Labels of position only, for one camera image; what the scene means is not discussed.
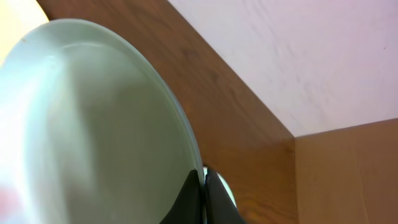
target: wooden table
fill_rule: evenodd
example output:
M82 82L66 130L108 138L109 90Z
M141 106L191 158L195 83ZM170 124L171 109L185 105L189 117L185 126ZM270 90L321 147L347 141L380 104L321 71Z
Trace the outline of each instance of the wooden table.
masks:
M183 106L205 164L248 223L297 223L294 139L164 0L38 0L49 19L96 22L137 48Z

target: wooden board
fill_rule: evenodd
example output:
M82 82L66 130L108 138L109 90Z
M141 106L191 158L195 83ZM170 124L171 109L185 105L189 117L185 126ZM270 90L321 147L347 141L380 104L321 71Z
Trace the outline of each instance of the wooden board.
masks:
M203 162L229 183L248 223L297 223L294 140L164 0L39 0L50 19L80 18L135 46L183 106Z
M397 223L398 119L298 138L296 155L300 223Z

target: yellow object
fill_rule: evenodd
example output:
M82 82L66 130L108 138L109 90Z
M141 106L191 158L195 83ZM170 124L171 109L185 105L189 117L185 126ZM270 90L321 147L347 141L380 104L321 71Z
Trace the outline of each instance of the yellow object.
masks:
M0 65L26 33L48 21L36 0L0 0Z

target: brown wooden surface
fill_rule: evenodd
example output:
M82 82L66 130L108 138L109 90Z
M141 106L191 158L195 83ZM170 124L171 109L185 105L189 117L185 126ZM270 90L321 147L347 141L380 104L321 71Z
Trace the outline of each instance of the brown wooden surface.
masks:
M398 223L398 119L296 140L303 224Z
M248 223L297 223L294 140L164 0L38 0L49 19L115 31L160 73L183 106L203 162L229 183Z

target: white wall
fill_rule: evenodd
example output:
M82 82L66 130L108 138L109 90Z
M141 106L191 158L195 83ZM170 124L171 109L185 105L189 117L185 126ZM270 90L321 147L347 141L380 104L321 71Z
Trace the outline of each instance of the white wall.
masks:
M294 136L398 117L398 1L170 2Z

